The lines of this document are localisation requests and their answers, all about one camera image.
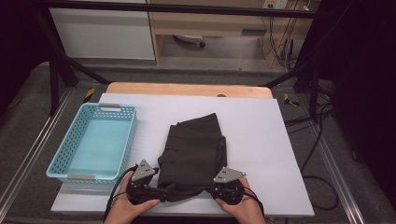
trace table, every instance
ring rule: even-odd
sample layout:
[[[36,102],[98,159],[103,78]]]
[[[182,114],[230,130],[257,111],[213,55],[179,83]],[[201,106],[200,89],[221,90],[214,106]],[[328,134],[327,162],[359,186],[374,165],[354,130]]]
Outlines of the table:
[[[228,97],[212,97],[219,94]],[[266,215],[270,217],[314,215],[277,101],[272,99],[272,93],[268,89],[242,86],[112,83],[102,95],[100,102],[136,105],[138,126],[127,166],[133,166],[142,159],[156,166],[157,164],[153,163],[162,153],[169,123],[191,117],[197,118],[198,115],[215,110],[219,117],[220,128],[227,137],[229,167],[247,173],[250,186],[262,200]],[[240,109],[229,110],[235,108],[235,105],[240,105]],[[263,116],[255,117],[255,108],[260,109]],[[259,130],[262,135],[245,132],[248,129]],[[148,139],[150,133],[155,137]],[[249,141],[248,146],[244,146],[246,141]],[[154,176],[151,182],[153,186],[156,185],[157,179],[158,176]],[[63,183],[51,211],[64,214],[101,214],[105,210],[111,189],[112,186]],[[206,192],[182,202],[161,203],[145,215],[228,216]]]

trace gray gripper mount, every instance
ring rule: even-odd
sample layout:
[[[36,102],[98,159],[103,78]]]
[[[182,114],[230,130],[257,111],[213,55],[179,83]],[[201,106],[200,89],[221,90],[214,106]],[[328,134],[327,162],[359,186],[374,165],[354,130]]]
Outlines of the gray gripper mount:
[[[146,160],[142,160],[139,166],[137,166],[134,175],[132,175],[131,180],[136,181],[150,175],[155,175],[155,170],[146,162]]]
[[[244,172],[223,167],[213,180],[215,181],[215,183],[228,183],[246,175],[247,174]]]

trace white cabinet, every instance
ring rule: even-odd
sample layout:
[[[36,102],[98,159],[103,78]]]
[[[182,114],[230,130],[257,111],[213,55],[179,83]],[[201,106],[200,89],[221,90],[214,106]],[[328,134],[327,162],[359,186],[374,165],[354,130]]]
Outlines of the white cabinet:
[[[95,0],[146,3],[145,0]],[[64,49],[73,58],[154,60],[147,12],[51,8]]]

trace wall outlet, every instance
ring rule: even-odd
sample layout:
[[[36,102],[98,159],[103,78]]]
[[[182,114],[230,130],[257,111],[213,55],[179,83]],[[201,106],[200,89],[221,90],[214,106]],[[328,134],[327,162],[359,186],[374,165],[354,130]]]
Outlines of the wall outlet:
[[[265,0],[263,8],[285,9],[288,0]]]

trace black pole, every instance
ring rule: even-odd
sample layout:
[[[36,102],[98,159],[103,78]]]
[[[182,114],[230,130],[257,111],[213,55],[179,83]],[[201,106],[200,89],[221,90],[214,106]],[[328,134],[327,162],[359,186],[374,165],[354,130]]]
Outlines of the black pole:
[[[113,81],[107,80],[104,77],[101,77],[99,75],[97,75],[96,73],[94,73],[93,71],[91,71],[90,69],[88,69],[87,67],[85,67],[84,65],[77,63],[76,61],[74,61],[73,59],[71,59],[69,56],[67,56],[66,54],[62,54],[64,57],[64,60],[66,62],[68,62],[71,66],[73,66],[74,68],[76,68],[77,70],[79,70],[80,72],[84,73],[85,75],[87,75],[88,77],[91,77],[93,79],[95,79],[96,81],[100,82],[101,84],[105,84],[108,85],[110,83],[112,83]]]
[[[267,84],[261,85],[259,87],[266,87],[268,89],[272,89],[273,87],[279,85],[280,83],[288,80],[291,77],[298,77],[303,71],[305,70],[305,66],[298,66],[295,69],[289,71],[287,74],[276,78],[270,82],[268,82]]]
[[[57,71],[61,75],[62,79],[66,86],[76,86],[78,84],[78,79],[73,71],[67,64],[64,63],[63,57],[61,52],[63,52],[63,48],[60,47],[58,41],[56,40],[55,36],[53,35],[51,29],[48,27],[46,20],[42,14],[42,7],[33,7],[30,5],[30,10],[35,18],[36,23],[43,31],[44,36],[46,37],[49,43],[49,50],[51,51],[51,60],[55,60],[57,64]]]
[[[309,115],[315,123],[318,123],[317,102],[318,102],[318,70],[315,69],[311,80],[311,92],[309,98]]]
[[[194,13],[213,15],[235,15],[254,17],[282,17],[317,19],[329,18],[332,14],[308,10],[284,10],[265,9],[251,7],[208,7],[187,6],[168,4],[139,4],[139,3],[112,3],[112,2],[86,2],[67,0],[35,0],[35,4],[43,7],[93,9],[93,10],[115,10],[115,11],[146,11],[146,12],[171,12],[171,13]]]

